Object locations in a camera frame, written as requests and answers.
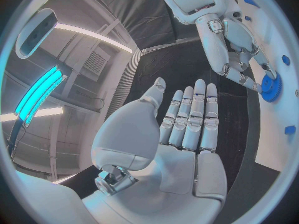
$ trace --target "blue led light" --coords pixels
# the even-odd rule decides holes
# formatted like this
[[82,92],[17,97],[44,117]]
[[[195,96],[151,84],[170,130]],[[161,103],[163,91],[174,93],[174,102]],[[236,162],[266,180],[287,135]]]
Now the blue led light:
[[60,77],[38,100],[38,102],[35,104],[33,109],[31,110],[30,114],[28,115],[25,126],[28,127],[30,122],[32,121],[33,117],[35,116],[35,113],[38,111],[39,107],[44,103],[46,98],[51,94],[51,92],[63,81],[63,77]]
[[20,101],[18,106],[15,109],[14,114],[18,115],[24,105],[26,104],[27,100],[30,98],[30,96],[34,93],[34,91],[50,76],[52,75],[55,71],[57,71],[57,66],[54,66],[51,70],[49,70],[46,74],[44,74],[35,84],[28,90],[28,92],[25,94],[23,99]]
[[25,121],[29,115],[32,108],[38,102],[38,100],[43,96],[43,94],[55,83],[62,73],[60,70],[55,71],[50,77],[48,77],[30,96],[24,107],[22,108],[19,117]]

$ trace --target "air vent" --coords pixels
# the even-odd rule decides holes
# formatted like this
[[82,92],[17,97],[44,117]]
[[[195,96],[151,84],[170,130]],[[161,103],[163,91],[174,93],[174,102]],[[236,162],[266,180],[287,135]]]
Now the air vent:
[[88,59],[85,61],[84,67],[92,71],[93,73],[100,75],[106,63],[106,59],[104,59],[98,53],[93,51],[88,57]]

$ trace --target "blue gear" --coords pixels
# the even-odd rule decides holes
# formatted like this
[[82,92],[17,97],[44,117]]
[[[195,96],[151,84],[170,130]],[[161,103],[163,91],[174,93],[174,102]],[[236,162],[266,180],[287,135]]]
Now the blue gear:
[[262,97],[267,102],[275,101],[280,95],[283,87],[281,76],[276,72],[277,77],[272,80],[269,76],[265,75],[262,80]]

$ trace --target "vent grille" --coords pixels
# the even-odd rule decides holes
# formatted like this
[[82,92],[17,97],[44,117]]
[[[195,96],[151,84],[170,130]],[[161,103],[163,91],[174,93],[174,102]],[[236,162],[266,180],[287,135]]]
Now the vent grille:
[[122,107],[124,102],[126,101],[141,56],[142,52],[137,48],[134,51],[131,59],[129,60],[121,76],[119,84],[116,87],[105,120],[108,119],[108,117],[112,115],[116,110]]
[[107,60],[93,51],[85,61],[84,67],[92,71],[93,73],[100,75],[106,63]]

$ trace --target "blue plastic gear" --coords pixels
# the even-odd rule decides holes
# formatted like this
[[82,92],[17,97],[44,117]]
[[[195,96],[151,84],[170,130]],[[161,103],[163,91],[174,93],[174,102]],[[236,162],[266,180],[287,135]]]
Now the blue plastic gear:
[[272,80],[269,76],[265,75],[262,80],[262,97],[267,102],[277,100],[283,87],[281,76],[276,72],[277,77]]

